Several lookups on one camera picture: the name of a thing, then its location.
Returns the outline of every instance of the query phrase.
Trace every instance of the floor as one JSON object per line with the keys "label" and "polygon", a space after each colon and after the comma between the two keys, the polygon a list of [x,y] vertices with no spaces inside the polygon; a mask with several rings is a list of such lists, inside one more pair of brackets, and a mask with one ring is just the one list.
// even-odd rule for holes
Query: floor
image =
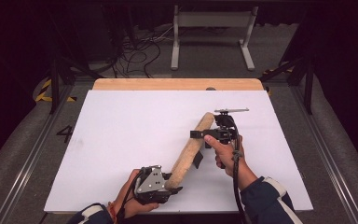
{"label": "floor", "polygon": [[[165,31],[170,25],[159,27]],[[172,71],[172,34],[156,40],[144,50],[126,49],[113,69],[102,72],[106,77],[260,77],[277,67],[295,25],[256,26],[249,50],[255,63],[250,72],[241,56],[240,29],[189,29],[181,32],[179,69]],[[139,38],[147,35],[139,31]],[[91,68],[100,67],[94,63]],[[304,83],[289,87],[287,74],[264,83],[270,88],[270,100],[282,125],[289,147],[303,175],[314,206],[313,211],[297,212],[304,223],[358,223],[358,155],[325,100],[317,78],[312,94],[312,115],[302,106]],[[46,80],[35,89],[36,96]],[[75,127],[78,114],[93,80],[77,75],[74,86],[62,86],[64,103],[50,115],[50,102],[36,107],[17,127],[0,151],[0,223],[64,223],[70,214],[46,214],[43,211],[54,177],[60,167],[67,142],[57,135],[67,126]],[[68,96],[76,97],[67,102]],[[130,223],[238,223],[234,214],[212,215],[142,215]]]}

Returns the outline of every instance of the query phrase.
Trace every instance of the human hand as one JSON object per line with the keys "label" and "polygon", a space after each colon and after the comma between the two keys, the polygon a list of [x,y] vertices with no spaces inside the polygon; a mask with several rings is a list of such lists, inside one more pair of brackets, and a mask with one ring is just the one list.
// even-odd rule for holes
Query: human hand
{"label": "human hand", "polygon": [[[216,153],[216,165],[219,168],[222,168],[223,165],[226,166],[225,170],[226,170],[226,174],[229,176],[233,176],[233,167],[234,167],[234,160],[232,160],[233,158],[233,151],[234,151],[234,142],[232,142],[232,144],[221,144],[219,141],[217,141],[217,139],[213,138],[210,135],[205,135],[204,140],[206,143],[208,143],[208,145],[210,145],[213,149],[214,152]],[[239,140],[239,144],[240,144],[240,152],[243,155],[243,146],[242,146],[242,136],[240,135]],[[244,158],[240,157],[240,162],[244,162]]]}
{"label": "human hand", "polygon": [[[226,174],[233,177],[233,169],[234,169],[234,160],[233,158],[233,150],[234,147],[232,144],[223,145],[215,138],[210,135],[205,135],[204,140],[208,143],[216,153],[216,165],[220,168],[222,164],[224,164]],[[237,140],[240,144],[240,152],[243,154],[243,146],[242,146],[242,136]],[[248,164],[245,161],[244,156],[239,159],[239,168],[238,168],[238,188],[240,190],[246,189],[250,184],[257,180],[257,176],[253,173],[253,171],[249,168]]]}
{"label": "human hand", "polygon": [[[115,215],[117,215],[118,211],[121,208],[121,205],[124,203],[124,198],[126,196],[126,193],[128,191],[128,189],[131,187],[131,183],[132,180],[139,174],[140,170],[133,170],[130,174],[129,179],[127,180],[127,182],[123,185],[123,187],[121,188],[120,192],[118,193],[117,198],[114,200],[113,205],[114,205],[114,211],[115,211]],[[140,203],[138,203],[134,198],[133,195],[133,189],[131,189],[131,192],[128,196],[127,202],[124,203],[124,218],[127,217],[133,217],[139,213],[143,213],[143,212],[150,212],[153,209],[158,208],[158,203],[148,203],[145,205],[142,205]]]}

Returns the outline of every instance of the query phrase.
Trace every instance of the metal frame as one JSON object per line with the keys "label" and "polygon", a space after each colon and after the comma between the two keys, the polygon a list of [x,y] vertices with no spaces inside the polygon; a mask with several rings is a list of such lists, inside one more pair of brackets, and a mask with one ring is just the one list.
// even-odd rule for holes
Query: metal frame
{"label": "metal frame", "polygon": [[7,223],[8,219],[11,215],[11,213],[14,210],[14,207],[16,206],[17,202],[20,199],[20,196],[22,195],[22,192],[25,189],[25,186],[28,183],[28,180],[31,177],[32,172],[34,171],[34,168],[36,167],[36,164],[39,160],[40,155],[43,152],[45,143],[47,141],[48,134],[50,133],[50,130],[57,119],[58,115],[60,114],[62,110],[62,106],[65,104],[66,98],[68,98],[72,86],[64,86],[62,93],[60,95],[60,103],[57,106],[57,109],[53,114],[50,114],[48,116],[48,119],[46,120],[45,125],[43,126],[43,129],[39,136],[37,137],[37,140],[26,160],[24,165],[22,166],[19,174],[16,177],[16,180],[11,187],[11,190],[9,194],[7,195],[4,203],[2,204],[0,208],[0,223]]}
{"label": "metal frame", "polygon": [[246,36],[240,39],[240,47],[243,59],[246,62],[248,70],[254,71],[251,54],[248,49],[249,40],[255,24],[258,7],[253,7],[252,11],[246,12],[180,12],[178,6],[175,6],[173,15],[173,49],[171,69],[179,68],[179,27],[244,27]]}
{"label": "metal frame", "polygon": [[309,125],[309,128],[316,142],[319,155],[321,156],[322,162],[324,163],[324,167],[327,173],[330,175],[330,179],[337,191],[338,197],[341,200],[351,223],[358,223],[358,206],[351,196],[351,192],[348,188],[345,178],[339,171],[336,162],[330,153],[330,149],[328,148],[321,132],[319,131],[318,125],[316,124],[313,116],[308,113],[308,109],[302,104],[303,97],[300,89],[298,87],[290,87],[290,90],[295,96],[296,103],[300,108],[304,119]]}

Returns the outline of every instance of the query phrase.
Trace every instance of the table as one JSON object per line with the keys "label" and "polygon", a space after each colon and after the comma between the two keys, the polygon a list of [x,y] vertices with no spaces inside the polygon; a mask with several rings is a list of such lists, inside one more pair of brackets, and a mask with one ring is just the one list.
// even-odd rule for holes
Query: table
{"label": "table", "polygon": [[[208,87],[218,91],[202,91]],[[161,165],[162,172],[168,173],[205,108],[239,106],[239,99],[241,106],[246,102],[250,108],[232,115],[244,136],[249,165],[257,175],[276,176],[291,192],[296,210],[312,209],[269,97],[257,79],[140,78],[95,82],[45,211],[75,212],[90,203],[107,203],[133,168]],[[184,189],[154,213],[237,211],[232,180],[215,167],[212,150],[202,148],[201,153],[200,168],[187,172]]]}

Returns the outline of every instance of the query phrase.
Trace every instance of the white table surface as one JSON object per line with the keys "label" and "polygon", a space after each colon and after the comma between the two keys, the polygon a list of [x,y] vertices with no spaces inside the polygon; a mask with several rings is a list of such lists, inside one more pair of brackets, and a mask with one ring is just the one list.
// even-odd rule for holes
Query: white table surface
{"label": "white table surface", "polygon": [[[265,91],[89,91],[45,211],[107,204],[135,168],[161,165],[169,173],[202,116],[225,108],[249,108],[230,115],[255,174],[283,184],[296,210],[313,209]],[[212,149],[201,153],[200,168],[193,166],[184,188],[154,213],[238,211],[232,178],[215,166]]]}

